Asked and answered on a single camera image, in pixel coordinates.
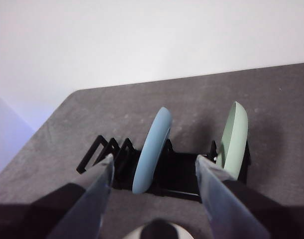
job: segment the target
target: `wall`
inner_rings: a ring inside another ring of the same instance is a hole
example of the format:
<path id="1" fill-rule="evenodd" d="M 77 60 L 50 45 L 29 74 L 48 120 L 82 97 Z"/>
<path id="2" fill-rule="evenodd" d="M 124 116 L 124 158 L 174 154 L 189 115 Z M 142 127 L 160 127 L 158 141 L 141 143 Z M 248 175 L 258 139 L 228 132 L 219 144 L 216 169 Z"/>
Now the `wall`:
<path id="1" fill-rule="evenodd" d="M 0 172 L 34 131 L 0 98 Z"/>
<path id="2" fill-rule="evenodd" d="M 304 62 L 304 0 L 0 0 L 0 97 L 38 130 L 73 91 Z"/>

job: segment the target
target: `gray countertop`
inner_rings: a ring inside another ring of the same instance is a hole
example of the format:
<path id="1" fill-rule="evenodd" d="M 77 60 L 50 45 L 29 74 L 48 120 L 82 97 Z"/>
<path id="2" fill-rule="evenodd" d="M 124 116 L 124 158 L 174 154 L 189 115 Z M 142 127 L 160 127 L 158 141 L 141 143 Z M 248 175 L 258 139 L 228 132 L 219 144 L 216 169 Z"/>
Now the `gray countertop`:
<path id="1" fill-rule="evenodd" d="M 76 91 L 0 174 L 0 202 L 29 203 L 69 182 L 98 134 L 119 144 L 130 137 L 141 148 L 161 106 L 173 115 L 174 150 L 205 153 L 211 140 L 220 143 L 233 101 L 249 118 L 248 186 L 304 205 L 304 63 Z M 120 238 L 155 217 L 210 237 L 197 202 L 113 190 L 101 238 Z"/>

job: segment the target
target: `blue plate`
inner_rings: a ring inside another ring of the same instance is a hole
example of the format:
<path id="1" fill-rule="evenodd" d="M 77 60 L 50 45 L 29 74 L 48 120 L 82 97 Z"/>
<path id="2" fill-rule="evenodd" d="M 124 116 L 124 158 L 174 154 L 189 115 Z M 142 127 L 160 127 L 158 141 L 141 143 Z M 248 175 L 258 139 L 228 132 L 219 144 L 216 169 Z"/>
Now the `blue plate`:
<path id="1" fill-rule="evenodd" d="M 144 193 L 152 184 L 158 158 L 172 125 L 172 115 L 165 107 L 158 111 L 147 134 L 140 158 L 137 163 L 132 192 Z"/>

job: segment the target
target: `gray table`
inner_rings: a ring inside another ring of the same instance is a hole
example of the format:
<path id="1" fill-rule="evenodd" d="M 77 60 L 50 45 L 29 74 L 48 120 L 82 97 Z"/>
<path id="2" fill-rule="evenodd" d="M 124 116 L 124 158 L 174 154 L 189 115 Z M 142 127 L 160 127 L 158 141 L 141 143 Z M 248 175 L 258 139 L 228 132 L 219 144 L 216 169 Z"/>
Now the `gray table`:
<path id="1" fill-rule="evenodd" d="M 161 106 L 173 115 L 174 150 L 220 143 L 233 101 L 249 117 L 248 186 L 285 205 L 304 205 L 304 63 L 80 90 L 69 95 L 0 174 L 0 202 L 29 203 L 69 182 L 98 134 L 141 148 Z M 101 238 L 120 238 L 155 217 L 211 237 L 197 202 L 113 190 Z"/>

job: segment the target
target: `green plate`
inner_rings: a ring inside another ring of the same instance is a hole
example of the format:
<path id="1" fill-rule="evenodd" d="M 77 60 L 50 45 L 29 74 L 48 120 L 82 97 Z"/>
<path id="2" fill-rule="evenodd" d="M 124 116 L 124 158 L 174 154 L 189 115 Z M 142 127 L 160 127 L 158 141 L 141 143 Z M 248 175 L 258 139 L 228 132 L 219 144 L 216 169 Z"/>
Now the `green plate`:
<path id="1" fill-rule="evenodd" d="M 247 134 L 247 112 L 240 103 L 234 102 L 223 131 L 216 164 L 223 167 L 235 179 L 240 172 Z"/>

